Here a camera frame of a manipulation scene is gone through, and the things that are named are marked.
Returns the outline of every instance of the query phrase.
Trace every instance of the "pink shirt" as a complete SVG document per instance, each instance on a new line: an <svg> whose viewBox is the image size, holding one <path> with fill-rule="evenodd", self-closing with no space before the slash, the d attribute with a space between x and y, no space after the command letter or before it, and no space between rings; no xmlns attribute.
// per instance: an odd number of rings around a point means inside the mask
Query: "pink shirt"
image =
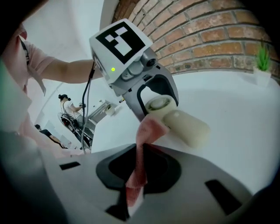
<svg viewBox="0 0 280 224"><path fill-rule="evenodd" d="M13 79L23 90L22 94L27 94L28 79L31 77L26 64L25 52L22 48L20 37L27 38L27 33L21 25L16 30L13 37L5 48L2 59ZM42 71L55 59L47 56L43 51L36 48L29 42L24 42L29 54L29 67L41 75ZM69 151L63 150L58 144L52 142L47 136L40 133L32 124L30 116L27 113L25 120L21 123L18 130L19 134L32 138L40 148L50 150L56 158L70 156Z"/></svg>

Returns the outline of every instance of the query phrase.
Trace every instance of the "white pot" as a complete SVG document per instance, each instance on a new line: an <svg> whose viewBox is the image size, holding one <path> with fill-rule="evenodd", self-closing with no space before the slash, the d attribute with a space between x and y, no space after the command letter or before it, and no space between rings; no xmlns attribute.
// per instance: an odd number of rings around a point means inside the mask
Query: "white pot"
<svg viewBox="0 0 280 224"><path fill-rule="evenodd" d="M105 114L112 116L115 113L115 108L110 107L108 110L105 110Z"/></svg>
<svg viewBox="0 0 280 224"><path fill-rule="evenodd" d="M254 75L258 86L267 87L271 77L270 72L264 72L254 67Z"/></svg>

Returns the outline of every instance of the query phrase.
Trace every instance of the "white table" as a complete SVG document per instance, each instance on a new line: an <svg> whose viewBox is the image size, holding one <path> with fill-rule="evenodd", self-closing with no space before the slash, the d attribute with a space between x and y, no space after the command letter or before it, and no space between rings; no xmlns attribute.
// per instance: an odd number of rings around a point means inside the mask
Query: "white table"
<svg viewBox="0 0 280 224"><path fill-rule="evenodd" d="M154 144L213 162L241 181L251 193L270 183L280 159L280 87L253 84L253 75L238 72L198 72L174 76L179 106L211 128L208 143L192 149L172 133ZM144 102L155 93L147 88ZM116 114L96 126L92 153L135 143L139 121L123 102Z"/></svg>

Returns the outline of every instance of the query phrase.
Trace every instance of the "potted plant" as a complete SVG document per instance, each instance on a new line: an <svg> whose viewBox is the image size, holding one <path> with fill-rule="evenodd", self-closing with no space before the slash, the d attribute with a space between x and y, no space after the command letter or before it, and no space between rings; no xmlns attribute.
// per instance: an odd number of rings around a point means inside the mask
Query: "potted plant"
<svg viewBox="0 0 280 224"><path fill-rule="evenodd" d="M112 107L111 104L108 104L107 107L105 108L105 114L112 116L115 113L115 108Z"/></svg>
<svg viewBox="0 0 280 224"><path fill-rule="evenodd" d="M256 58L254 75L258 86L267 87L271 73L269 72L270 56L267 47L262 43Z"/></svg>

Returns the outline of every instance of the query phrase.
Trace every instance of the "white roller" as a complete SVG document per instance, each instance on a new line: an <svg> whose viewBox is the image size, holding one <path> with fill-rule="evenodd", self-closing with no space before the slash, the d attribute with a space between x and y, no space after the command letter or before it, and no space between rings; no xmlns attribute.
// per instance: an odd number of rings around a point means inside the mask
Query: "white roller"
<svg viewBox="0 0 280 224"><path fill-rule="evenodd" d="M169 95L151 99L145 108L157 116L191 148L200 148L208 140L210 127L203 121L177 109L175 100Z"/></svg>
<svg viewBox="0 0 280 224"><path fill-rule="evenodd" d="M149 114L153 114L162 120L170 111L176 110L177 105L173 97L169 95L160 95L148 101L145 108Z"/></svg>

